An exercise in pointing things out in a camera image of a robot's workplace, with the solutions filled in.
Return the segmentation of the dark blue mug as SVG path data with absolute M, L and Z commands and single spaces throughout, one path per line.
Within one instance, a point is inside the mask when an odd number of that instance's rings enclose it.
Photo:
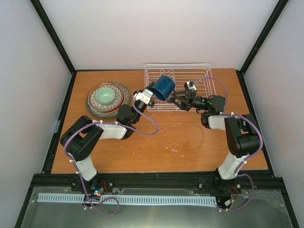
M 168 99 L 169 95 L 174 91 L 174 89 L 175 82 L 165 75 L 160 76 L 151 87 L 152 93 L 160 101 L 165 101 Z

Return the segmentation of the mint green bowl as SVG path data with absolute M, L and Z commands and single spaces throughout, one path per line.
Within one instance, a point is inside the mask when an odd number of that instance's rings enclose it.
M 114 100 L 116 96 L 115 91 L 110 87 L 101 87 L 95 93 L 95 99 L 101 104 L 107 104 Z

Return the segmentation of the floral patterned bowl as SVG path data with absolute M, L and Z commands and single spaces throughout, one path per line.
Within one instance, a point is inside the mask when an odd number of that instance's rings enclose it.
M 105 83 L 101 83 L 99 85 L 96 85 L 88 94 L 87 97 L 87 102 L 88 102 L 88 106 L 91 108 L 91 110 L 99 112 L 99 113 L 103 113 L 106 104 L 101 104 L 99 102 L 96 101 L 95 99 L 95 93 L 98 89 L 100 89 L 101 87 L 110 87 L 110 86 L 114 86 L 114 85 L 118 85 L 120 86 L 119 83 L 115 83 L 115 82 L 105 82 Z

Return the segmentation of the red and teal plate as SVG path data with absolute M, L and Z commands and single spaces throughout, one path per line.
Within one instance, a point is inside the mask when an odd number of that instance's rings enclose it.
M 105 105 L 105 108 L 103 108 L 103 113 L 105 114 L 112 113 L 118 110 L 118 108 L 122 106 L 126 100 L 125 91 L 121 86 L 112 85 L 110 86 L 110 88 L 115 91 L 115 97 L 110 103 Z

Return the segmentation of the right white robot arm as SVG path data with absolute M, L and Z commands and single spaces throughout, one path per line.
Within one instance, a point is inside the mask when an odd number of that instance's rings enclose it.
M 220 95 L 198 96 L 196 90 L 185 89 L 172 93 L 169 102 L 184 111 L 202 111 L 201 124 L 208 129 L 226 132 L 228 154 L 218 167 L 222 180 L 232 180 L 253 154 L 262 150 L 263 137 L 252 115 L 223 114 L 226 99 Z

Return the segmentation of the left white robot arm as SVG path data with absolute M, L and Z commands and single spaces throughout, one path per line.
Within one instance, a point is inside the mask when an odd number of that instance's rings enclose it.
M 151 88 L 135 92 L 132 105 L 122 105 L 118 109 L 115 122 L 96 121 L 83 115 L 61 136 L 60 144 L 64 148 L 64 154 L 74 165 L 76 173 L 83 178 L 82 185 L 88 191 L 96 190 L 99 185 L 99 179 L 95 177 L 97 170 L 91 159 L 91 152 L 99 140 L 123 140 L 129 138 L 134 132 L 143 135 L 158 133 L 157 123 L 143 113 L 148 106 L 154 105 L 152 96 Z M 145 133 L 134 127 L 142 116 L 155 125 L 155 132 Z

